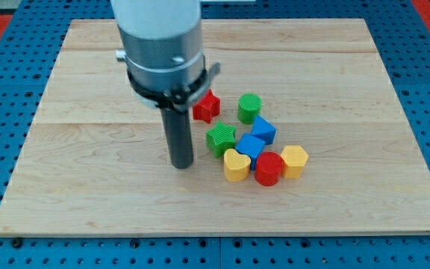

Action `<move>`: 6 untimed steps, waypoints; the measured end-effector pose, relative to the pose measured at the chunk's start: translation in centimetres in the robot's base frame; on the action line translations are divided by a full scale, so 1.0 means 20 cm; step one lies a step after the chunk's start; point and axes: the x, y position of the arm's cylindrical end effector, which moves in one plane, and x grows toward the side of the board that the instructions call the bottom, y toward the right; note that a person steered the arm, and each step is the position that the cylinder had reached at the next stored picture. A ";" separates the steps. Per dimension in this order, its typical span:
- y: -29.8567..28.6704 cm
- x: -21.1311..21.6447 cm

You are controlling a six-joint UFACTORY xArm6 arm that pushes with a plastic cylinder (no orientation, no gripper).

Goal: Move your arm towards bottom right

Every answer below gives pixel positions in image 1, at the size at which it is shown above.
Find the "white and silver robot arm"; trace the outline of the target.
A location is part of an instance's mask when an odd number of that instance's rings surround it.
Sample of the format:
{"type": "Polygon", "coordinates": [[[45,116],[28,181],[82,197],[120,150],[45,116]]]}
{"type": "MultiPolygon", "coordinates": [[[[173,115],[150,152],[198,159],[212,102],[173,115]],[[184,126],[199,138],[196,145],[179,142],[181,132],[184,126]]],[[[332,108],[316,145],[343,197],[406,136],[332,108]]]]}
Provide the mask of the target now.
{"type": "Polygon", "coordinates": [[[112,0],[128,79],[158,108],[184,110],[208,87],[198,0],[112,0]]]}

